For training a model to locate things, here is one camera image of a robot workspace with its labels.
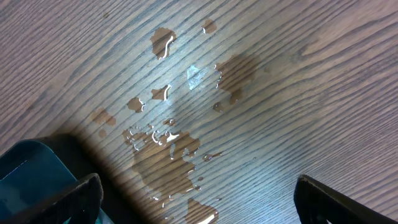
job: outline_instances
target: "wooden floor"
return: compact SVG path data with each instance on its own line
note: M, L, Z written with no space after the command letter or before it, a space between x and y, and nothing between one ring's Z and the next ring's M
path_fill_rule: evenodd
M72 133L154 223L299 223L301 173L398 220L397 96L395 0L0 0L0 152Z

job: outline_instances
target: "wet spot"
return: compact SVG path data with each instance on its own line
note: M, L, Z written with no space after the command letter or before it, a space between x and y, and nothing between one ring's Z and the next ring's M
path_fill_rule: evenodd
M153 100L163 100L163 101L166 101L166 100L169 98L169 89L170 89L171 87L172 87L172 86L170 86L170 85L166 85L166 86L164 86L163 88L161 88L161 89L159 89L159 90L153 89L153 90L151 91L151 93L152 93L152 99L153 99Z
M259 57L240 54L216 65L220 72L217 88L231 93L229 103L233 105L243 98L242 87L255 79L259 62Z
M169 56L170 45L175 41L177 35L175 32L166 28L159 28L155 34L150 38L152 42L152 52L156 55L157 59L164 59Z
M188 200L188 214L184 218L187 224L215 224L218 221L218 211L211 206L202 205L190 198Z
M142 181L154 191L160 192L159 203L167 203L170 197L180 193L187 194L194 190L188 178L196 167L193 163L183 160L186 152L195 152L199 139L193 139L188 132L167 132L162 135L152 133L132 133L128 129L123 132L126 144L133 146L133 171L139 173Z
M223 152L219 152L219 153L216 153L216 154L205 154L203 157L202 157L202 159L203 159L203 161L205 161L205 162L208 162L208 161L210 161L212 158L214 158L214 157L217 157L217 156L222 156L223 155Z
M163 124L169 125L170 127L175 126L175 119L169 118L163 121Z
M141 113L144 111L145 104L138 97L134 97L129 101L127 107L136 113Z
M116 118L111 116L104 108L99 108L94 113L92 113L91 118L97 124L106 123L110 126L114 126L116 124Z
M205 24L203 24L201 28L204 34L211 34L215 30L217 30L216 22L208 19L205 21Z
M265 73L265 74L270 74L271 71L272 71L272 70L271 70L269 67L266 67L266 68L264 69L264 73Z
M34 103L32 103L27 109L26 109L26 111L31 111L31 110L33 110L35 108L35 105L34 105Z
M217 111L217 112L219 112L219 113L222 113L223 110L224 110L224 107L221 105L220 102L217 102L217 103L215 103L215 104L213 105L213 110L215 110L215 111Z
M106 131L103 130L103 129L101 129L100 131L98 131L98 135L99 135L101 138L105 138L105 137L106 137Z

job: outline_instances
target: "black plastic object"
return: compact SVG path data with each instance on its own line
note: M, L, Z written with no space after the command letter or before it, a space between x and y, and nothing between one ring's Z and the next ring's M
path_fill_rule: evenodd
M294 203L302 224L397 224L307 175L298 178Z
M147 223L144 221L144 217L138 215L125 201L121 192L113 185L108 176L86 155L75 137L61 134L36 139L36 141L51 148L75 178L80 179L90 173L99 175L104 192L101 208L114 223Z
M98 174L90 174L60 193L0 223L94 224L100 214L102 198L100 177Z

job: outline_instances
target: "water puddle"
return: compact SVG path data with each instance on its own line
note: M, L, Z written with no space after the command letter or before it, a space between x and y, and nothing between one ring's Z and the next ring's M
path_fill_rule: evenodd
M190 198L188 200L188 214L184 218L187 224L215 224L218 221L218 211Z
M150 38L153 47L153 53L158 60L164 59L170 54L170 44L175 41L177 35L175 32L166 28L159 28Z
M163 100L166 101L169 98L169 89L172 86L170 85L166 85L163 88L159 89L159 90L155 90L153 89L152 92L152 99L153 100Z
M181 131L161 135L155 131L133 132L133 129L123 132L124 142L133 146L132 169L141 175L146 186L160 192L159 203L167 203L177 193L187 194L192 190L200 190L188 178L196 166L183 160L185 153L194 154L198 150L199 139L193 139L188 132Z
M134 110L136 113L141 113L144 111L145 103L143 103L140 98L134 97L127 103L127 107L130 110Z

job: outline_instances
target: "spilled liquid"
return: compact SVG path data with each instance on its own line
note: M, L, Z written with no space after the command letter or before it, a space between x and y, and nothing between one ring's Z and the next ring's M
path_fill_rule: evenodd
M216 22L208 19L205 21L205 24L203 24L201 28L204 34L211 34L212 32L217 30Z
M106 123L107 125L113 126L116 124L116 118L111 116L105 108L99 108L91 114L91 118L97 124Z
M158 28L155 34L150 38L152 42L152 52L156 55L157 59L163 59L169 56L170 44L175 41L177 35L175 32L166 28Z
M169 119L163 121L163 124L166 124L166 125L169 125L170 127L172 127L175 125L175 119L169 118Z
M187 224L215 224L218 221L218 211L190 198L188 200L188 214L184 218Z
M170 86L170 85L166 85L159 90L153 89L152 91L150 91L152 93L152 99L166 101L169 98L169 89L171 87L172 86Z
M140 173L142 181L153 191L160 192L156 201L163 205L172 196L187 194L195 189L188 175L196 167L183 160L185 154L194 154L200 146L199 139L193 139L188 132L158 135L152 133L123 132L124 142L133 146L134 163L132 169Z
M224 107L223 107L223 105L221 105L220 102L217 102L217 103L215 103L215 104L213 105L213 110L215 110L215 111L217 111L217 112L219 112L219 113L222 113L223 110L224 110Z
M213 154L213 155L211 155L211 154L205 154L205 155L202 157L202 159L203 159L203 161L208 162L208 161L210 161L212 158L217 157L217 156L221 156L221 155L223 155L223 152L219 152L219 153Z
M106 131L103 130L103 129L101 129L100 131L98 131L98 135L99 135L101 138L105 138L105 137L106 137Z
M220 72L217 88L231 93L230 104L243 98L242 87L255 79L259 62L257 56L240 54L216 65L215 69Z
M134 97L127 103L127 107L136 113L141 113L144 111L145 104L138 97Z

